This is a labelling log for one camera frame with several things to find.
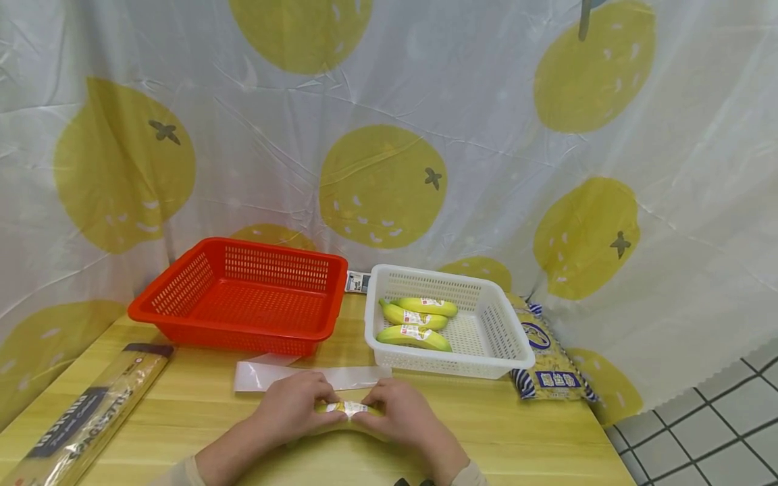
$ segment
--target sleeve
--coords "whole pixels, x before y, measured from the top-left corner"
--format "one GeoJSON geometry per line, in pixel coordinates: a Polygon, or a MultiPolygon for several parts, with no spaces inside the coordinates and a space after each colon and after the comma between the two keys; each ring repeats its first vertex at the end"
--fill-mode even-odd
{"type": "Polygon", "coordinates": [[[470,461],[467,467],[459,471],[451,486],[489,486],[489,482],[481,473],[478,464],[470,461]]]}
{"type": "Polygon", "coordinates": [[[149,486],[205,486],[205,483],[200,478],[195,457],[189,456],[149,483],[149,486]]]}

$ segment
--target white tile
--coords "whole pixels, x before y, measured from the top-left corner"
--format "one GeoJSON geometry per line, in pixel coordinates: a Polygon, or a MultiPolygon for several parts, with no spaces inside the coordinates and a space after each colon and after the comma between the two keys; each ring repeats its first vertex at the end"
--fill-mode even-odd
{"type": "Polygon", "coordinates": [[[778,424],[770,425],[745,440],[774,470],[778,470],[778,424]]]}
{"type": "Polygon", "coordinates": [[[705,402],[699,397],[699,394],[689,388],[666,404],[657,407],[657,413],[662,417],[665,424],[670,425],[690,411],[697,407],[701,407],[704,404],[705,402]]]}
{"type": "Polygon", "coordinates": [[[685,418],[671,429],[693,459],[737,438],[710,407],[685,418]]]}
{"type": "Polygon", "coordinates": [[[711,486],[764,486],[775,481],[748,447],[738,442],[698,463],[711,486]]]}
{"type": "Polygon", "coordinates": [[[744,359],[754,368],[762,369],[767,365],[767,363],[775,359],[776,356],[778,356],[778,339],[773,339],[761,348],[752,352],[750,355],[746,356],[744,359]]]}
{"type": "Polygon", "coordinates": [[[767,378],[773,385],[778,386],[778,363],[765,370],[762,376],[767,378]]]}
{"type": "Polygon", "coordinates": [[[707,381],[697,385],[697,390],[705,395],[705,398],[712,400],[753,374],[748,365],[738,359],[707,381]]]}
{"type": "Polygon", "coordinates": [[[649,477],[660,476],[689,462],[689,458],[670,432],[657,435],[635,449],[635,454],[646,468],[649,477]]]}
{"type": "Polygon", "coordinates": [[[631,446],[648,439],[659,432],[664,426],[653,412],[645,412],[634,417],[627,418],[616,424],[622,431],[624,439],[631,446]]]}
{"type": "Polygon", "coordinates": [[[708,486],[708,484],[699,474],[696,467],[689,466],[667,476],[661,481],[655,482],[654,486],[708,486]]]}
{"type": "Polygon", "coordinates": [[[633,479],[635,480],[635,484],[640,486],[643,483],[648,482],[648,478],[646,477],[646,474],[643,472],[643,469],[640,468],[640,465],[637,463],[637,459],[635,459],[635,455],[632,453],[627,453],[622,456],[622,461],[624,461],[624,465],[627,466],[627,471],[632,475],[633,479]]]}
{"type": "Polygon", "coordinates": [[[619,434],[619,431],[616,430],[613,427],[608,427],[605,429],[605,434],[608,436],[608,438],[611,440],[611,444],[613,444],[613,448],[616,449],[617,453],[622,453],[624,449],[627,448],[627,443],[624,442],[624,438],[621,434],[619,434]]]}
{"type": "Polygon", "coordinates": [[[716,400],[713,406],[738,433],[745,434],[778,417],[778,391],[758,377],[716,400]]]}

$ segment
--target curtain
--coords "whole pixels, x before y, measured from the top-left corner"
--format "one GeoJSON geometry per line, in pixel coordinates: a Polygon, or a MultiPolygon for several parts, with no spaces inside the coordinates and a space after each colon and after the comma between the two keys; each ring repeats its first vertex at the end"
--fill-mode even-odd
{"type": "Polygon", "coordinates": [[[529,296],[604,424],[776,336],[775,2],[587,4],[0,0],[0,428],[207,236],[529,296]]]}

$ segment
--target hand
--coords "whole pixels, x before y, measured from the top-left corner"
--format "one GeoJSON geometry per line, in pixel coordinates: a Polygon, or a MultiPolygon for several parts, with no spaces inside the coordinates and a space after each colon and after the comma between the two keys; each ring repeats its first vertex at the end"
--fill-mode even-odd
{"type": "Polygon", "coordinates": [[[251,464],[272,449],[346,420],[341,411],[317,413],[314,406],[319,400],[340,401],[321,373],[303,371],[273,383],[249,418],[194,457],[203,482],[207,486],[235,484],[251,464]]]}
{"type": "Polygon", "coordinates": [[[470,463],[454,434],[435,416],[424,396],[408,383],[380,379],[362,403],[379,405],[384,416],[359,412],[352,421],[416,449],[432,467],[435,484],[451,484],[470,463]]]}
{"type": "Polygon", "coordinates": [[[323,374],[299,372],[274,382],[247,421],[274,448],[348,419],[341,411],[317,413],[314,407],[319,400],[329,404],[341,401],[323,374]]]}

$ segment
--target pasta package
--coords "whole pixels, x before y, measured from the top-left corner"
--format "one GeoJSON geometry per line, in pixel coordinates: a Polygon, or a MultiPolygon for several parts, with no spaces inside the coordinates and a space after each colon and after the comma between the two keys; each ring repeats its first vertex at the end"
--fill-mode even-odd
{"type": "Polygon", "coordinates": [[[162,344],[128,344],[43,434],[0,486],[74,486],[173,354],[162,344]]]}
{"type": "Polygon", "coordinates": [[[535,366],[510,372],[513,384],[523,400],[598,401],[578,368],[568,358],[564,348],[554,338],[543,320],[530,311],[524,302],[511,299],[521,326],[535,353],[535,366]]]}

